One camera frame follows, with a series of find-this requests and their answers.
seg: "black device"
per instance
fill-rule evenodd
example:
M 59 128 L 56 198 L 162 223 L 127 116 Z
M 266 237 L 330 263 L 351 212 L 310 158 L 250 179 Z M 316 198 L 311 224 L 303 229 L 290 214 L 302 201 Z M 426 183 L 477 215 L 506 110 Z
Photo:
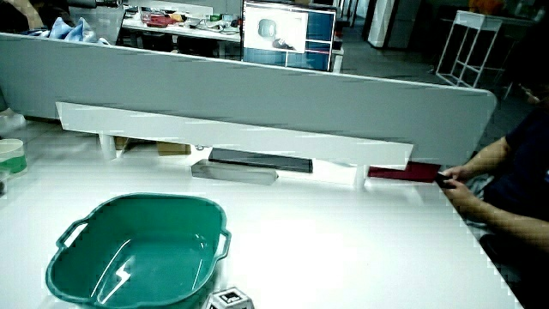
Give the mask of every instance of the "black device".
M 450 176 L 446 176 L 442 174 L 441 172 L 437 173 L 437 176 L 435 177 L 435 181 L 437 182 L 437 185 L 441 187 L 442 189 L 455 189 L 454 185 L 446 184 L 444 181 L 452 179 Z
M 209 161 L 239 164 L 249 167 L 267 167 L 293 172 L 312 173 L 312 160 L 274 154 L 258 154 L 223 148 L 213 148 Z

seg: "monitor screen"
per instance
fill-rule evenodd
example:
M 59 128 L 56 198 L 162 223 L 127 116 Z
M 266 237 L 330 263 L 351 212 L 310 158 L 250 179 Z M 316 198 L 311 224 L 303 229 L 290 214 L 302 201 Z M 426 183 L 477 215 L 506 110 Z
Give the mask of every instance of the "monitor screen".
M 244 0 L 243 60 L 257 64 L 329 70 L 336 8 Z

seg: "white desk surface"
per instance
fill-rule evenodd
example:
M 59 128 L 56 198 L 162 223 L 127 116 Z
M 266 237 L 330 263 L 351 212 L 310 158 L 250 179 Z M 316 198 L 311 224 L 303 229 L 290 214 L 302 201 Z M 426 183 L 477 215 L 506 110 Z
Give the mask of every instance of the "white desk surface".
M 122 21 L 122 28 L 150 31 L 156 33 L 168 33 L 173 35 L 184 35 L 195 38 L 217 39 L 236 43 L 240 42 L 240 33 L 223 34 L 208 30 L 191 29 L 189 28 L 189 26 L 181 27 L 178 25 L 178 23 L 168 25 L 168 27 L 165 28 L 147 27 L 146 24 L 141 22 L 141 16 L 139 13 L 135 14 L 131 18 L 124 18 L 124 21 Z
M 193 179 L 187 164 L 207 151 L 159 157 L 143 145 L 104 161 L 95 135 L 10 121 L 22 127 L 0 125 L 0 134 L 25 142 L 28 168 L 0 198 L 1 308 L 79 307 L 44 284 L 55 242 L 131 192 L 216 201 L 232 242 L 214 287 L 236 286 L 258 309 L 520 307 L 434 184 L 367 179 L 356 191 L 286 176 L 273 185 Z

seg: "gray desk partition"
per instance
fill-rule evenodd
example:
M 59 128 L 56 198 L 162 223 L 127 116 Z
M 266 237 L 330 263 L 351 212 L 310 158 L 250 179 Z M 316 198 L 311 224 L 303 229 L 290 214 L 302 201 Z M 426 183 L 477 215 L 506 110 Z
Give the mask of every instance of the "gray desk partition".
M 471 155 L 497 104 L 485 90 L 16 34 L 0 34 L 0 51 L 0 88 L 23 115 L 57 118 L 56 101 L 108 106 L 410 142 L 412 160 L 449 165 Z

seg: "person's hand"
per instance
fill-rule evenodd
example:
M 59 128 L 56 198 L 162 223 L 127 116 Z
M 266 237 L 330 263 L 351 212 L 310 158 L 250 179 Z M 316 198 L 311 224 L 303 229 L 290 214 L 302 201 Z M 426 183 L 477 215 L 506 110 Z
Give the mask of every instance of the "person's hand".
M 455 187 L 454 189 L 443 189 L 444 195 L 454 205 L 455 210 L 464 218 L 477 221 L 476 214 L 482 211 L 483 201 L 460 181 L 449 179 L 444 182 Z
M 473 177 L 473 173 L 465 166 L 451 167 L 443 171 L 442 174 L 450 176 L 462 183 L 465 183 Z

